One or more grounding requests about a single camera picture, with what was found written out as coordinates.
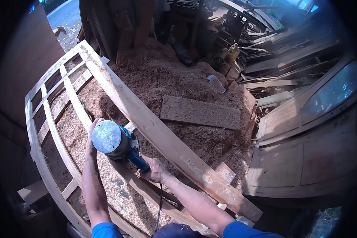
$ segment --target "pavement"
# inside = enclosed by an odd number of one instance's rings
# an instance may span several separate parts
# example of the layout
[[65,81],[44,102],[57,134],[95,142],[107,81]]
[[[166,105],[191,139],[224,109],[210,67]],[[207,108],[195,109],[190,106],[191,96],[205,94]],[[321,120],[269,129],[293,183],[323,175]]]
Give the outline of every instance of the pavement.
[[65,27],[66,33],[60,31],[56,37],[65,52],[71,50],[75,46],[74,40],[82,26],[78,0],[68,0],[62,3],[46,17],[52,29],[58,26]]

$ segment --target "sawdust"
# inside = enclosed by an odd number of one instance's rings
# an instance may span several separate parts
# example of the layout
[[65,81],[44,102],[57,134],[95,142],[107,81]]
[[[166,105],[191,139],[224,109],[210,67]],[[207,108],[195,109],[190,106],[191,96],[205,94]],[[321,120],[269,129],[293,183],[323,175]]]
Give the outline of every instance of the sawdust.
[[[162,45],[153,39],[148,39],[145,46],[137,50],[118,52],[117,63],[110,62],[109,67],[158,117],[164,95],[240,109],[239,131],[172,121],[163,122],[191,150],[199,151],[200,158],[211,168],[215,169],[222,161],[225,162],[236,173],[232,185],[242,191],[252,156],[251,135],[248,133],[252,130],[249,129],[252,105],[246,104],[247,99],[243,93],[239,91],[219,93],[206,78],[210,74],[215,74],[226,86],[227,81],[223,75],[203,62],[191,68],[182,65],[170,45]],[[95,117],[104,117],[122,126],[128,123],[95,79],[87,84],[78,97]],[[87,133],[71,105],[66,108],[57,127],[73,161],[82,172]],[[142,154],[160,159],[167,170],[183,183],[198,189],[139,132],[136,132],[136,136],[140,141]],[[130,224],[151,235],[155,229],[158,208],[129,186],[103,154],[98,153],[97,160],[109,205]],[[128,166],[136,173],[135,166]],[[160,226],[165,225],[169,220],[170,217],[161,212]]]

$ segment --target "tool handle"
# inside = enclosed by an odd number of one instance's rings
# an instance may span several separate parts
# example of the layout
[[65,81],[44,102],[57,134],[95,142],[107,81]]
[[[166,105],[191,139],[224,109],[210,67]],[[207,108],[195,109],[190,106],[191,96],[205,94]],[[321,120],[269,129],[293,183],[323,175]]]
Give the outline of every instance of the tool handle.
[[133,163],[134,165],[136,165],[136,167],[138,167],[140,169],[140,171],[142,173],[148,173],[148,171],[150,170],[150,165],[147,164],[147,162],[145,162],[142,158],[140,158],[138,155],[135,154],[134,151],[131,151],[128,154],[128,160]]

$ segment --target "forearm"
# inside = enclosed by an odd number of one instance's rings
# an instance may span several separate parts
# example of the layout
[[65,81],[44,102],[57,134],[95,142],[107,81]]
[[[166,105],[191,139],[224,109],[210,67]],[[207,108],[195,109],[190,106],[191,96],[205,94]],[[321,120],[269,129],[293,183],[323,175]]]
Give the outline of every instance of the forearm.
[[92,142],[87,143],[83,168],[83,197],[91,226],[100,222],[111,222],[108,212],[107,195],[99,175],[96,150]]
[[235,221],[206,195],[183,184],[176,177],[171,176],[164,184],[197,221],[212,229],[220,237],[222,237],[224,228]]

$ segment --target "person's hand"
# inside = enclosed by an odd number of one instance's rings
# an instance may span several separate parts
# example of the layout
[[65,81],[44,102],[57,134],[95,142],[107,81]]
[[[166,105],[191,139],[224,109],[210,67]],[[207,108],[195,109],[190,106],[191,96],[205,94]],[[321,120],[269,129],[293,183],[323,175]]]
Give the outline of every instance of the person's hand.
[[150,165],[148,173],[144,174],[140,172],[140,175],[143,178],[151,180],[155,183],[164,184],[168,178],[172,177],[172,175],[164,168],[163,164],[158,159],[152,159],[144,155],[142,155],[142,158]]
[[92,144],[92,132],[94,131],[95,126],[101,122],[104,121],[105,119],[102,117],[95,118],[94,122],[91,124],[89,128],[89,137],[87,139],[87,145],[86,145],[86,150],[89,150],[90,152],[97,152],[95,149],[94,145]]

